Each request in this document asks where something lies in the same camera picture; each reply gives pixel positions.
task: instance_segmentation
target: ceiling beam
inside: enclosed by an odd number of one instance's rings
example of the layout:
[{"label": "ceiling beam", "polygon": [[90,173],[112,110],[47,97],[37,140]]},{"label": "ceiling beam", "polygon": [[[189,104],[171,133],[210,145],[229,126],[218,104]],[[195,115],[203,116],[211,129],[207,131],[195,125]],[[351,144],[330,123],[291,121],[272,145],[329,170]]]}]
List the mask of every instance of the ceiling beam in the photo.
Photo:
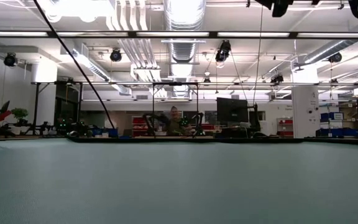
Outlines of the ceiling beam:
[{"label": "ceiling beam", "polygon": [[[275,31],[59,31],[65,39],[265,39],[265,40],[358,40],[358,32],[275,32]],[[56,38],[47,30],[0,30],[0,38]]]}]

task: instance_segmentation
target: table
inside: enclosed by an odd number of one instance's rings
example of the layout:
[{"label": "table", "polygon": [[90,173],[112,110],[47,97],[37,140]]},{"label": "table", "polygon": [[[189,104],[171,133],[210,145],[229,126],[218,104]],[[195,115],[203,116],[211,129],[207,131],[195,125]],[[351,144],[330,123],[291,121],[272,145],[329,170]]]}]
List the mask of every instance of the table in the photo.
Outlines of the table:
[{"label": "table", "polygon": [[0,223],[358,223],[358,146],[0,141]]}]

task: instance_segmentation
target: fluorescent light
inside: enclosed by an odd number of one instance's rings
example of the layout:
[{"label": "fluorescent light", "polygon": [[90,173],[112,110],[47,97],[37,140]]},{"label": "fluorescent light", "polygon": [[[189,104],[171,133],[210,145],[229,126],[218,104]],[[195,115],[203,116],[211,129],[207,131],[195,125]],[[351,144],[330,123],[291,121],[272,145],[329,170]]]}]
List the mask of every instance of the fluorescent light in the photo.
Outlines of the fluorescent light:
[{"label": "fluorescent light", "polygon": [[8,31],[0,31],[0,36],[6,36],[6,37],[47,37],[48,34],[46,32],[32,32],[32,31],[26,31],[26,32],[8,32]]},{"label": "fluorescent light", "polygon": [[139,82],[139,83],[136,83],[136,82],[116,82],[117,84],[120,84],[120,85],[153,85],[153,83],[151,82]]},{"label": "fluorescent light", "polygon": [[218,37],[288,37],[289,32],[218,32]]},{"label": "fluorescent light", "polygon": [[205,44],[205,40],[161,40],[163,44]]},{"label": "fluorescent light", "polygon": [[57,32],[60,37],[127,37],[127,32]]},{"label": "fluorescent light", "polygon": [[358,33],[299,33],[298,37],[320,37],[320,38],[358,38]]},{"label": "fluorescent light", "polygon": [[138,37],[207,37],[209,32],[138,32]]}]

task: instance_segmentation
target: black cable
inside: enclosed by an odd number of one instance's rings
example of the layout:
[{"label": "black cable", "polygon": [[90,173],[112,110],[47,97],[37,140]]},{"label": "black cable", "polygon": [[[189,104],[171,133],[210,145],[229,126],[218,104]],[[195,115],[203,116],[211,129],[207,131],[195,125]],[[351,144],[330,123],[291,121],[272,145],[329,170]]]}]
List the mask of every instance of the black cable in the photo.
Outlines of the black cable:
[{"label": "black cable", "polygon": [[240,86],[241,86],[242,92],[244,93],[244,97],[246,98],[246,101],[247,101],[247,106],[249,107],[249,102],[248,102],[248,99],[247,99],[246,91],[244,90],[244,87],[242,86],[242,80],[241,80],[239,71],[237,69],[236,61],[234,60],[233,51],[231,52],[231,57],[233,58],[234,68],[236,69],[237,77],[238,77],[238,79],[240,81]]},{"label": "black cable", "polygon": [[96,91],[96,89],[94,88],[94,86],[92,85],[91,81],[89,80],[89,78],[85,75],[85,72],[82,70],[80,64],[77,62],[77,60],[75,60],[74,55],[70,52],[70,50],[68,49],[68,47],[65,45],[65,43],[63,43],[62,39],[59,37],[59,35],[57,34],[56,30],[53,28],[53,26],[51,25],[51,23],[49,22],[47,16],[45,15],[45,13],[43,12],[40,4],[38,3],[38,0],[34,0],[35,5],[37,6],[38,11],[41,13],[41,16],[43,17],[43,19],[45,20],[45,22],[47,23],[47,25],[49,26],[49,29],[53,32],[53,34],[56,36],[56,38],[59,40],[60,44],[62,45],[62,47],[67,51],[67,53],[69,54],[69,56],[73,59],[75,65],[77,66],[77,68],[80,70],[81,74],[84,76],[84,78],[86,79],[86,81],[88,82],[88,84],[91,86],[92,90],[94,91],[94,93],[96,94],[96,96],[98,97],[100,103],[102,104],[103,108],[104,108],[104,112],[106,112],[106,115],[109,119],[109,122],[111,124],[111,127],[113,129],[115,129],[111,118],[110,118],[110,114],[107,111],[106,106],[103,103],[103,100],[101,99],[101,97],[99,96],[99,93]]},{"label": "black cable", "polygon": [[258,82],[258,73],[259,73],[259,62],[260,62],[260,44],[262,43],[262,24],[264,18],[264,8],[262,7],[262,11],[260,12],[260,34],[259,34],[259,48],[258,48],[258,59],[257,59],[257,66],[256,66],[256,78],[255,78],[255,91],[254,91],[254,100],[252,104],[255,104],[255,94],[256,94],[256,85]]}]

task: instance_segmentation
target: wire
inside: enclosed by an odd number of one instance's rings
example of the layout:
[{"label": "wire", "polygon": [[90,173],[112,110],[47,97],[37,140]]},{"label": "wire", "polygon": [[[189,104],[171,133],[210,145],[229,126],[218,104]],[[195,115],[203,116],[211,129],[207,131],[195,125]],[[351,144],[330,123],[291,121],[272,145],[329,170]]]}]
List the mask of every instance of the wire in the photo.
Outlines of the wire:
[{"label": "wire", "polygon": [[15,6],[15,5],[11,5],[11,4],[4,3],[4,2],[0,2],[0,4],[4,4],[6,6],[11,6],[11,7],[16,7],[16,8],[19,8],[19,9],[36,9],[37,8],[37,7],[34,7],[34,6]]},{"label": "wire", "polygon": [[68,96],[68,85],[66,85],[66,104],[67,104],[67,97]]},{"label": "wire", "polygon": [[260,34],[259,34],[259,48],[258,48],[258,59],[257,59],[257,65],[256,65],[256,77],[255,77],[255,90],[254,90],[254,99],[252,100],[252,104],[255,104],[255,94],[256,94],[256,84],[258,82],[258,73],[259,73],[259,61],[260,61],[260,45],[262,43],[262,24],[263,24],[263,17],[264,17],[264,8],[262,7],[262,10],[260,12]]},{"label": "wire", "polygon": [[45,13],[43,12],[40,4],[38,3],[38,0],[34,0],[35,5],[37,6],[38,11],[40,12],[41,16],[43,17],[44,21],[47,23],[47,25],[49,26],[50,30],[53,32],[53,34],[56,36],[56,38],[59,40],[60,45],[62,45],[62,47],[66,50],[66,52],[69,54],[69,56],[73,59],[75,65],[77,66],[77,68],[79,69],[79,71],[81,72],[81,74],[84,76],[85,80],[88,82],[88,84],[90,85],[90,87],[92,88],[92,90],[94,91],[94,93],[96,94],[96,96],[98,97],[100,103],[103,106],[104,112],[106,113],[107,118],[109,119],[110,125],[113,129],[115,129],[114,124],[111,121],[110,118],[110,114],[109,111],[106,108],[106,105],[104,105],[103,100],[101,99],[99,93],[96,91],[95,87],[92,85],[91,81],[89,80],[89,78],[85,75],[84,70],[82,70],[81,65],[77,62],[77,60],[75,59],[74,55],[70,52],[70,50],[68,49],[68,47],[65,45],[65,43],[62,41],[62,39],[59,37],[59,35],[57,34],[56,30],[53,28],[53,26],[51,25],[51,23],[49,22],[47,16],[45,15]]},{"label": "wire", "polygon": [[1,105],[2,105],[2,106],[4,106],[5,77],[6,77],[6,66],[4,66],[4,80],[3,80],[3,83],[2,83],[2,97],[1,97]]},{"label": "wire", "polygon": [[238,71],[238,69],[237,69],[236,61],[234,60],[233,51],[231,52],[231,57],[233,58],[234,68],[236,69],[237,77],[238,77],[238,79],[239,79],[239,81],[240,81],[240,86],[241,86],[242,92],[244,93],[244,96],[245,96],[245,98],[246,98],[246,100],[247,100],[247,106],[249,107],[249,103],[248,103],[246,91],[244,90],[244,87],[242,86],[242,80],[241,80],[239,71]]}]

